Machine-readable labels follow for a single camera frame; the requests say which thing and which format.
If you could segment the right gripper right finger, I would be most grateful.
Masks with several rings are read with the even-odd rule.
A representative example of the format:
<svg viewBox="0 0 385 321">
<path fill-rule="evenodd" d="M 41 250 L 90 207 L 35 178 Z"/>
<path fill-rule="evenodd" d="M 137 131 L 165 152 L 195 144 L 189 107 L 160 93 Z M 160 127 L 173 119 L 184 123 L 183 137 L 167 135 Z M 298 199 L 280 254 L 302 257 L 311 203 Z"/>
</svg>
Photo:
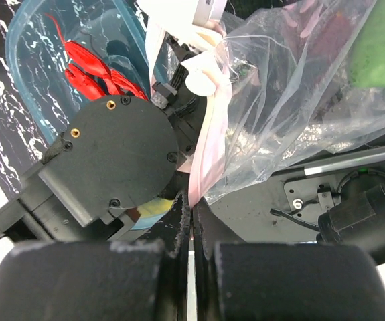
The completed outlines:
<svg viewBox="0 0 385 321">
<path fill-rule="evenodd" d="M 357 247 L 245 243 L 192 211 L 199 320 L 385 320 L 385 287 Z"/>
</svg>

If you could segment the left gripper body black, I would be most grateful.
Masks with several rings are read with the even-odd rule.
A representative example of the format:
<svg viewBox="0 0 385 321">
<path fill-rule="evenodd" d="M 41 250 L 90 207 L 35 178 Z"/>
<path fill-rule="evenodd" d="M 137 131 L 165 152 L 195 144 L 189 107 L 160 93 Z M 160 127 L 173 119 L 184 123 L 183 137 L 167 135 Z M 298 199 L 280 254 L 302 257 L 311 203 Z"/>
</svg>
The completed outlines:
<svg viewBox="0 0 385 321">
<path fill-rule="evenodd" d="M 179 63 L 168 82 L 152 85 L 154 93 L 151 101 L 165 113 L 174 129 L 179 147 L 175 156 L 178 171 L 189 173 L 204 120 L 206 98 L 194 94 L 186 86 L 189 72 L 182 63 L 194 57 L 195 53 L 186 45 L 179 45 L 171 35 L 166 37 L 165 43 Z"/>
</svg>

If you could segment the yellow fake fruit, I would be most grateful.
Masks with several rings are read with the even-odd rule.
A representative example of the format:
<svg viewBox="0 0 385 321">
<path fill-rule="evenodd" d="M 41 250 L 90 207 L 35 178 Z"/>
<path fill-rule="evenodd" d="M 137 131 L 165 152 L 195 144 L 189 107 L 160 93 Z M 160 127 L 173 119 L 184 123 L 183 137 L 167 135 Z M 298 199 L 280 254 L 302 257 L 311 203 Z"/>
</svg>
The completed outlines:
<svg viewBox="0 0 385 321">
<path fill-rule="evenodd" d="M 141 214 L 141 218 L 151 218 L 166 214 L 174 201 L 162 198 L 155 198 L 143 205 L 137 207 L 137 211 Z"/>
</svg>

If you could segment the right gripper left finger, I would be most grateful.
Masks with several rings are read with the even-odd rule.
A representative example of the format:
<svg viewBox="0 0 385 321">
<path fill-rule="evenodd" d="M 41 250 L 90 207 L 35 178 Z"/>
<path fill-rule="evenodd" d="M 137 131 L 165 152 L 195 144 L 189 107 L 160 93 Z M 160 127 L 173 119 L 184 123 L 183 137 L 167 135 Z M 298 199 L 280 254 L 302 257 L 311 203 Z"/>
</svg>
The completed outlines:
<svg viewBox="0 0 385 321">
<path fill-rule="evenodd" d="M 185 320 L 190 208 L 134 242 L 27 241 L 0 264 L 0 320 Z"/>
</svg>

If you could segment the clear zip top bag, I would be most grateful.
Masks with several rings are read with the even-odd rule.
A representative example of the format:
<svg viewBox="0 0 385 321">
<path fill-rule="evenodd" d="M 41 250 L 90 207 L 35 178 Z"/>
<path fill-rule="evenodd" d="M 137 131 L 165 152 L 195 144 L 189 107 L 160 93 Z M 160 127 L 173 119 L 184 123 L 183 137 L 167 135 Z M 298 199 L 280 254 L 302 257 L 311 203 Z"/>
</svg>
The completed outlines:
<svg viewBox="0 0 385 321">
<path fill-rule="evenodd" d="M 344 152 L 385 134 L 385 88 L 359 88 L 348 64 L 377 1 L 273 1 L 210 51 L 182 64 L 207 99 L 188 199 L 216 201 L 321 151 Z M 337 11 L 352 32 L 332 65 L 307 50 Z"/>
</svg>

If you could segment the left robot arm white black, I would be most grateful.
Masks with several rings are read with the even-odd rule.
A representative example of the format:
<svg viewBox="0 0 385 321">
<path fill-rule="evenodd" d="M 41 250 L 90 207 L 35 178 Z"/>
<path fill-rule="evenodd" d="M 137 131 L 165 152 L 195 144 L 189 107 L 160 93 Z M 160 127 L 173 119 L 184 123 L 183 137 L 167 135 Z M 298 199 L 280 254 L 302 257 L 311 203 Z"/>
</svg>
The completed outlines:
<svg viewBox="0 0 385 321">
<path fill-rule="evenodd" d="M 146 229 L 187 189 L 206 100 L 179 64 L 150 100 L 107 96 L 87 104 L 0 208 L 0 239 L 116 239 Z"/>
</svg>

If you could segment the red fake lobster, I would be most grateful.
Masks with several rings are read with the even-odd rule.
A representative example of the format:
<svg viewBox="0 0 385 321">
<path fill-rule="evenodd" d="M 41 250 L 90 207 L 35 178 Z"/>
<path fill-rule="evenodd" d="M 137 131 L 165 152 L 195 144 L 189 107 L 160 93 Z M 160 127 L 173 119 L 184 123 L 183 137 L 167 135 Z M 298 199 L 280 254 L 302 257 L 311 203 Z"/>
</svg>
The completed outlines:
<svg viewBox="0 0 385 321">
<path fill-rule="evenodd" d="M 108 95 L 131 95 L 143 100 L 149 99 L 138 69 L 127 56 L 119 53 L 125 48 L 122 42 L 108 42 L 107 55 L 102 58 L 95 52 L 90 33 L 79 30 L 82 35 L 89 37 L 90 47 L 77 41 L 66 40 L 58 20 L 50 14 L 46 16 L 53 21 L 64 51 L 71 59 L 64 75 L 79 93 L 89 100 Z"/>
</svg>

